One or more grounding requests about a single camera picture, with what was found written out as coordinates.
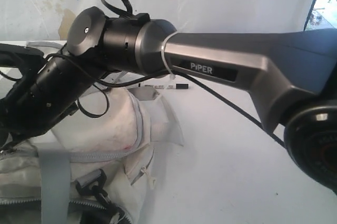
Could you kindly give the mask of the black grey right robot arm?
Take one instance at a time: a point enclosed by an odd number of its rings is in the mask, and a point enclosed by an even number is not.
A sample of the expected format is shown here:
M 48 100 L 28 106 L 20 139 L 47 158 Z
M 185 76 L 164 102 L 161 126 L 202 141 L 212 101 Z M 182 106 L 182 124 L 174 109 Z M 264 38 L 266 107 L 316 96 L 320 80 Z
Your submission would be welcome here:
M 18 142 L 75 112 L 76 100 L 110 73 L 141 81 L 175 74 L 246 91 L 272 134 L 310 178 L 336 190 L 336 29 L 292 33 L 180 33 L 146 13 L 110 18 L 93 6 L 72 23 L 66 44 L 44 55 L 1 45 L 1 66 L 22 77 L 1 99 L 1 131 Z

